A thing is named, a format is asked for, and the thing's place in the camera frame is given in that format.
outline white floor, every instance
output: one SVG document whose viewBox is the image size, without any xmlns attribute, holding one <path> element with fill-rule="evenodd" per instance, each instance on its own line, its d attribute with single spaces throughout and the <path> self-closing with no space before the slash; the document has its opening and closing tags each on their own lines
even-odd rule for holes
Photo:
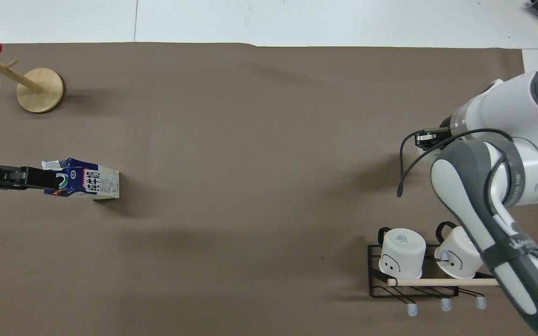
<svg viewBox="0 0 538 336">
<path fill-rule="evenodd" d="M 523 49 L 527 0 L 0 0 L 0 42 L 241 42 Z"/>
</svg>

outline wire mug rack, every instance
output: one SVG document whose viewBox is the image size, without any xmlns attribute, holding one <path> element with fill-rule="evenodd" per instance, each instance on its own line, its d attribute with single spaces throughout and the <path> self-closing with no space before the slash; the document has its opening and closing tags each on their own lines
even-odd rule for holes
<svg viewBox="0 0 538 336">
<path fill-rule="evenodd" d="M 423 274 L 439 274 L 436 259 L 431 257 L 439 245 L 427 245 Z M 395 298 L 406 305 L 408 315 L 414 317 L 418 314 L 418 304 L 414 298 L 436 298 L 444 311 L 451 310 L 451 298 L 460 294 L 473 296 L 478 309 L 487 307 L 485 295 L 465 289 L 472 286 L 498 286 L 499 284 L 491 274 L 477 272 L 474 278 L 460 280 L 449 277 L 425 279 L 396 279 L 379 270 L 378 262 L 381 257 L 379 245 L 367 246 L 368 259 L 368 285 L 369 295 L 373 298 Z"/>
</svg>

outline wooden mug stand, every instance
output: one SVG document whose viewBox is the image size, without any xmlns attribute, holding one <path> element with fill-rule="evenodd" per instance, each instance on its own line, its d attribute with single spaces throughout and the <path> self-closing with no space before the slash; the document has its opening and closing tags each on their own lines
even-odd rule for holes
<svg viewBox="0 0 538 336">
<path fill-rule="evenodd" d="M 16 63 L 18 60 L 9 64 L 0 63 L 0 74 L 18 83 L 15 95 L 20 105 L 33 113 L 43 113 L 54 108 L 64 95 L 64 83 L 60 76 L 47 68 L 37 68 L 21 75 L 11 69 Z"/>
</svg>

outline smiley face on mug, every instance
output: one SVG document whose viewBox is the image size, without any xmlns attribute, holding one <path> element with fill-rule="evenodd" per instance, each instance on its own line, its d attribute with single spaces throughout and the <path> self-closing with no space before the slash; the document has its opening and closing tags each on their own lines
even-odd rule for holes
<svg viewBox="0 0 538 336">
<path fill-rule="evenodd" d="M 382 270 L 387 270 L 387 272 L 401 272 L 400 264 L 390 255 L 384 254 L 379 260 Z"/>
<path fill-rule="evenodd" d="M 455 268 L 457 270 L 461 270 L 462 269 L 462 259 L 461 257 L 459 257 L 459 255 L 457 255 L 456 253 L 454 253 L 454 251 L 447 251 L 448 255 L 447 255 L 447 259 L 448 260 L 441 260 L 439 262 L 439 265 L 441 267 L 446 267 L 446 268 Z"/>
</svg>

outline round wooden base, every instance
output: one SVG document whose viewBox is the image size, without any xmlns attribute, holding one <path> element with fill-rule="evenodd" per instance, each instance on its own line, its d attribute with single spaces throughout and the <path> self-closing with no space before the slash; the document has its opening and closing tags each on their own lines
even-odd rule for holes
<svg viewBox="0 0 538 336">
<path fill-rule="evenodd" d="M 38 68 L 29 71 L 24 76 L 43 87 L 43 90 L 37 92 L 18 84 L 15 95 L 20 105 L 27 111 L 34 113 L 47 112 L 61 100 L 64 94 L 64 83 L 55 71 Z"/>
</svg>

